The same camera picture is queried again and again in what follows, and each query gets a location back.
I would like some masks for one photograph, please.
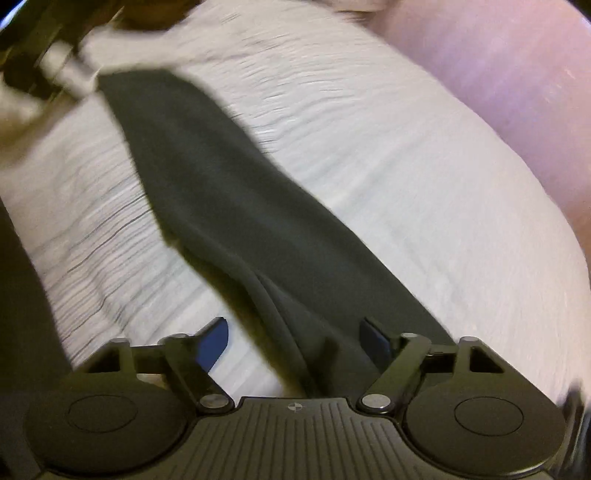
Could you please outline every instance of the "white bedsheet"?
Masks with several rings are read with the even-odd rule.
[[[589,278],[563,215],[476,114],[377,38],[299,0],[207,0],[167,33],[105,28],[85,52],[104,72],[164,66],[205,87],[455,338],[481,338],[553,400],[591,384]],[[243,292],[162,237],[100,94],[37,137],[0,195],[75,363],[222,315],[222,387],[298,393]]]

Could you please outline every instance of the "controller logo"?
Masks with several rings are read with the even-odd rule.
[[[304,408],[304,406],[301,403],[290,403],[287,408],[289,408],[292,412],[294,413],[298,413],[300,410],[302,410]]]

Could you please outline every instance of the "pink wall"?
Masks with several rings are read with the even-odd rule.
[[[591,263],[591,25],[566,0],[393,0],[371,28],[529,165]]]

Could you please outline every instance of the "dark fabric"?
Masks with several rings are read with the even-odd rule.
[[[29,403],[70,370],[39,277],[0,200],[0,463],[13,480],[39,473],[22,430]]]
[[[159,220],[244,285],[308,394],[355,398],[377,379],[359,345],[366,316],[452,343],[359,238],[193,84],[146,70],[103,76],[100,88]]]

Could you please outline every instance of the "bed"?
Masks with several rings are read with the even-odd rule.
[[[203,87],[454,338],[481,338],[555,401],[591,382],[569,224],[480,117],[380,39],[301,0],[207,0],[164,33],[95,30],[83,51],[101,72],[166,67]],[[100,93],[7,136],[0,196],[74,365],[224,316],[214,379],[236,400],[301,394],[244,291],[159,228]]]

